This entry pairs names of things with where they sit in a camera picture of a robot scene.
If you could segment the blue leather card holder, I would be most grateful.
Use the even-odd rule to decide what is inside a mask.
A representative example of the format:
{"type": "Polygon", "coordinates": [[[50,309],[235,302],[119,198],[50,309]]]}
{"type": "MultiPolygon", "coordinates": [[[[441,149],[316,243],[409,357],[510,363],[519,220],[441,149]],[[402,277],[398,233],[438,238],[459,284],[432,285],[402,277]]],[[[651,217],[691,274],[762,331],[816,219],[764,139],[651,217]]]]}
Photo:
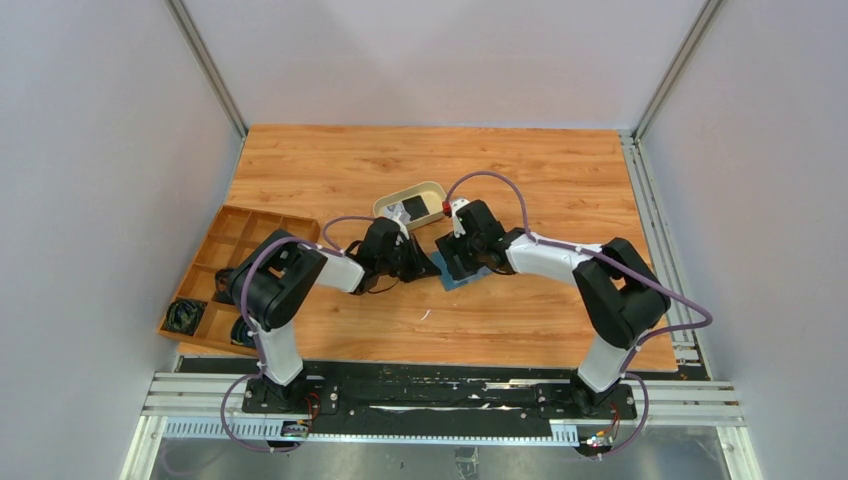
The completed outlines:
{"type": "Polygon", "coordinates": [[[433,252],[429,255],[430,260],[440,269],[441,274],[439,281],[446,292],[462,288],[464,286],[475,283],[486,276],[492,274],[492,271],[487,267],[480,268],[476,273],[464,279],[455,280],[447,269],[446,262],[439,252],[433,252]]]}

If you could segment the cream oval plastic tray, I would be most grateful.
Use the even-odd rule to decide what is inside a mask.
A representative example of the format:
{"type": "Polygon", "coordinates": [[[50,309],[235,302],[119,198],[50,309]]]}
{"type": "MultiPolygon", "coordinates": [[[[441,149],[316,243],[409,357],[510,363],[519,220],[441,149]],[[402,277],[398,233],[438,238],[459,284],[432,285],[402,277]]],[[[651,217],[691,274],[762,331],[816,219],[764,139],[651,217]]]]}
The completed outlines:
{"type": "Polygon", "coordinates": [[[439,183],[425,181],[379,198],[372,212],[399,220],[408,230],[414,230],[443,219],[445,199],[446,192],[439,183]]]}

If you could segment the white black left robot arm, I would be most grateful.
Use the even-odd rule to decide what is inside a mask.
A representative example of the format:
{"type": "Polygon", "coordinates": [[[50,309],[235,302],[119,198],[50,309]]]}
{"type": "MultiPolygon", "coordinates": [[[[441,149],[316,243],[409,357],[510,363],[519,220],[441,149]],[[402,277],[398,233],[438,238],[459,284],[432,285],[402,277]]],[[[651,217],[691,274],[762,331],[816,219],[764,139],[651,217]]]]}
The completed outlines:
{"type": "Polygon", "coordinates": [[[284,412],[309,399],[294,318],[314,286],[359,296],[374,293],[383,277],[411,283],[440,274],[415,235],[386,217],[373,219],[364,237],[344,250],[274,230],[226,281],[259,355],[250,393],[284,412]]]}

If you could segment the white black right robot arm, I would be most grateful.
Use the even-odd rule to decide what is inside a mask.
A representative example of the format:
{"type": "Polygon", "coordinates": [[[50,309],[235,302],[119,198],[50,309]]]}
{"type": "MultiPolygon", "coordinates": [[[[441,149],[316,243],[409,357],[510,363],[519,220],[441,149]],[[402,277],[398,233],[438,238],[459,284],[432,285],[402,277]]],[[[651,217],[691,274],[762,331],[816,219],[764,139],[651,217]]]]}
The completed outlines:
{"type": "Polygon", "coordinates": [[[442,204],[452,232],[436,246],[450,277],[465,280],[486,268],[500,275],[535,275],[576,287],[595,336],[570,380],[572,402],[584,413],[601,406],[619,384],[639,338],[670,307],[668,295],[633,245],[568,244],[524,228],[505,230],[481,200],[442,204]]]}

